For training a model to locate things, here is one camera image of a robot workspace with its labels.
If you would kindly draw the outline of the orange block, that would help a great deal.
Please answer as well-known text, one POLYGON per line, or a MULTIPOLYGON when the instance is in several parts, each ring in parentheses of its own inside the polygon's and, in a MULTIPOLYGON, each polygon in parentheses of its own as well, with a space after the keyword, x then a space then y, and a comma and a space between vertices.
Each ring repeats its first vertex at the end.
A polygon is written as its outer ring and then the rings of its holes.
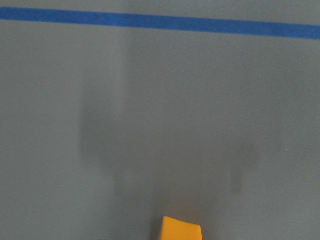
POLYGON ((168 216, 162 219, 159 240, 203 240, 200 225, 184 222, 168 216))

